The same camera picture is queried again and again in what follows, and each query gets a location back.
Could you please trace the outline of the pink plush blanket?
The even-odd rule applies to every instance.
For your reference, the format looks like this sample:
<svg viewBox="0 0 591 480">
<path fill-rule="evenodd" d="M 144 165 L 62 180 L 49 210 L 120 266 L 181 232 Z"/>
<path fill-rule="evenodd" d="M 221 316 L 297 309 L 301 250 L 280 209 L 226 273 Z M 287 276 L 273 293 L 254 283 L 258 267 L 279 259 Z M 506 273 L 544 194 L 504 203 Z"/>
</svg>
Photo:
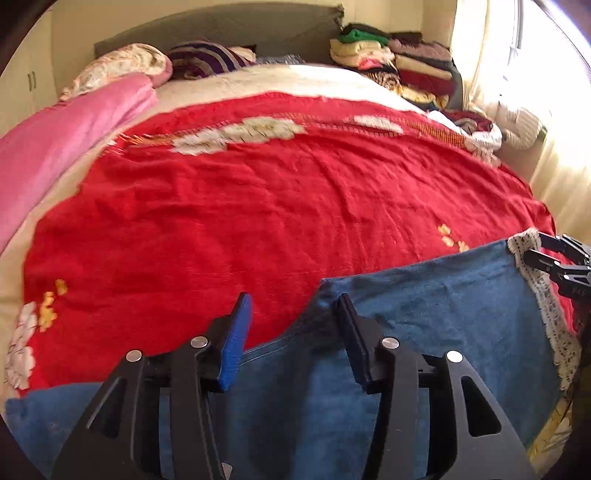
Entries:
<svg viewBox="0 0 591 480">
<path fill-rule="evenodd" d="M 77 159 L 156 102 L 151 80 L 133 73 L 8 131 L 1 138 L 1 246 Z"/>
</svg>

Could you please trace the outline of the cream bed sheet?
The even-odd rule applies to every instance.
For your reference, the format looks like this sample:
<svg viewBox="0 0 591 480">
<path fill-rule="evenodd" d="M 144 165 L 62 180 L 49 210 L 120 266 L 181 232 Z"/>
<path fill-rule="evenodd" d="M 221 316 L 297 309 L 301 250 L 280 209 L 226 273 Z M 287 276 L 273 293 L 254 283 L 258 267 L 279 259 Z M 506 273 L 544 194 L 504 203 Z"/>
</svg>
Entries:
<svg viewBox="0 0 591 480">
<path fill-rule="evenodd" d="M 6 365 L 12 335 L 23 305 L 23 262 L 35 226 L 45 213 L 72 196 L 100 152 L 117 135 L 156 114 L 190 105 L 233 100 L 269 92 L 367 101 L 396 110 L 420 109 L 352 71 L 320 65 L 260 65 L 198 81 L 169 81 L 156 90 L 158 103 L 109 133 L 79 157 L 27 214 L 1 254 L 1 365 Z"/>
</svg>

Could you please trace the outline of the grey upholstered headboard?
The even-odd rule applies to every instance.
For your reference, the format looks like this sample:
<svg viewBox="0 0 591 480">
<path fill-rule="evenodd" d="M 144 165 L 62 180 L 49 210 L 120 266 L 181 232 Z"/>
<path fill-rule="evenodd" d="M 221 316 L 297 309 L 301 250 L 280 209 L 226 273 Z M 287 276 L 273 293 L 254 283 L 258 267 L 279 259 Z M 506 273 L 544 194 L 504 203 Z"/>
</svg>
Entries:
<svg viewBox="0 0 591 480">
<path fill-rule="evenodd" d="M 345 9 L 287 2 L 249 2 L 217 5 L 168 15 L 135 26 L 94 44 L 100 57 L 131 43 L 144 43 L 162 52 L 195 40 L 226 47 L 256 48 L 256 55 L 300 56 L 311 63 L 328 64 L 329 40 L 341 32 Z"/>
</svg>

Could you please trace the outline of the purple striped pillow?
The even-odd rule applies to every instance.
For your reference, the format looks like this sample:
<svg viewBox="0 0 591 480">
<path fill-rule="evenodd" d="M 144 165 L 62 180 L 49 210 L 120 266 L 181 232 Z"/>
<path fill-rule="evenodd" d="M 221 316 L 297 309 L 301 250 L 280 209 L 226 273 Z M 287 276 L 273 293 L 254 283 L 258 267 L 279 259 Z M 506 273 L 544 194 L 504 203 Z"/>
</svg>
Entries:
<svg viewBox="0 0 591 480">
<path fill-rule="evenodd" d="M 171 78 L 199 80 L 252 66 L 252 61 L 221 44 L 191 41 L 175 45 L 167 57 L 172 65 Z"/>
</svg>

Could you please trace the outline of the floral pink pillow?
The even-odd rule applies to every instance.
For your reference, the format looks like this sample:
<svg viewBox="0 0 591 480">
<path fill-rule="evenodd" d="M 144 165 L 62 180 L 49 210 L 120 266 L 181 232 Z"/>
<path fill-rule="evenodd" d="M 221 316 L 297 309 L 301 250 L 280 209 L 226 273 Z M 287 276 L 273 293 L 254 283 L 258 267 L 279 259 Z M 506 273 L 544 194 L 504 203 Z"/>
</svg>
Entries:
<svg viewBox="0 0 591 480">
<path fill-rule="evenodd" d="M 128 44 L 88 64 L 62 90 L 59 100 L 66 102 L 86 95 L 134 73 L 147 76 L 152 85 L 157 88 L 171 77 L 172 63 L 164 53 L 151 45 Z"/>
</svg>

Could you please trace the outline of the red floral bedspread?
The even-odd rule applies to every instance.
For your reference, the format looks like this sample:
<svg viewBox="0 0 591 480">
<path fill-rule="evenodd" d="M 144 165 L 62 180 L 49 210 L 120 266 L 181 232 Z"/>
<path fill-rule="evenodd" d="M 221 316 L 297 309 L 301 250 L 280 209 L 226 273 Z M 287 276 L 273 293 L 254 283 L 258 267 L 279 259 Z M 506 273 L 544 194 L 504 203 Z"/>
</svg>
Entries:
<svg viewBox="0 0 591 480">
<path fill-rule="evenodd" d="M 252 295 L 249 346 L 322 279 L 463 253 L 548 207 L 424 114 L 271 92 L 156 115 L 118 135 L 43 214 L 23 262 L 9 387 L 104 379 Z"/>
</svg>

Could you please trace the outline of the cream curtain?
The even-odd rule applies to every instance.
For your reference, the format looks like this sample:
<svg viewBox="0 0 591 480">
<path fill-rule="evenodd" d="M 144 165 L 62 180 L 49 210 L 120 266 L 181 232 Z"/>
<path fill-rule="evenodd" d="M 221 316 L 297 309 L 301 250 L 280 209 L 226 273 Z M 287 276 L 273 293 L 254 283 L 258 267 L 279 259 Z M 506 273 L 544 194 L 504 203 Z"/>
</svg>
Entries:
<svg viewBox="0 0 591 480">
<path fill-rule="evenodd" d="M 550 1 L 460 1 L 464 102 L 491 117 L 559 232 L 590 239 L 590 47 Z"/>
</svg>

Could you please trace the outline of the stack of folded clothes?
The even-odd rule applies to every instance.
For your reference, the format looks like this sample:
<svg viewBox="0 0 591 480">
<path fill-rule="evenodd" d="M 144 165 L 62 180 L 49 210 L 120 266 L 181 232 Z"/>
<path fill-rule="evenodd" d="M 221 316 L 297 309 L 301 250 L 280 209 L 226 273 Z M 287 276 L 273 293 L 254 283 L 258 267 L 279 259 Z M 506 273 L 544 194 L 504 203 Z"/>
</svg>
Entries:
<svg viewBox="0 0 591 480">
<path fill-rule="evenodd" d="M 494 153 L 502 146 L 500 128 L 464 100 L 464 82 L 451 50 L 426 42 L 420 32 L 387 33 L 370 25 L 349 23 L 329 40 L 335 64 L 353 70 L 467 138 L 476 152 Z"/>
</svg>

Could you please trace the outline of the blue denim lace-trimmed pants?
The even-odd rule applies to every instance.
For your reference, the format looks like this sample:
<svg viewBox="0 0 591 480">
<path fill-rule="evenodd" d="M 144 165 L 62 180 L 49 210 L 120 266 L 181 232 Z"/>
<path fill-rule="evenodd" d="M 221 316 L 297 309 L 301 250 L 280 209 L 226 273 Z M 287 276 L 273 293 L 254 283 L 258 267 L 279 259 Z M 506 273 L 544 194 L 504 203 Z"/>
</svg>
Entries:
<svg viewBox="0 0 591 480">
<path fill-rule="evenodd" d="M 5 479 L 532 479 L 527 450 L 576 378 L 581 347 L 554 257 L 528 229 L 375 274 L 327 279 L 280 337 L 217 383 L 231 311 L 176 349 L 129 351 L 100 384 L 11 399 Z M 353 378 L 332 304 L 348 294 L 375 347 Z"/>
</svg>

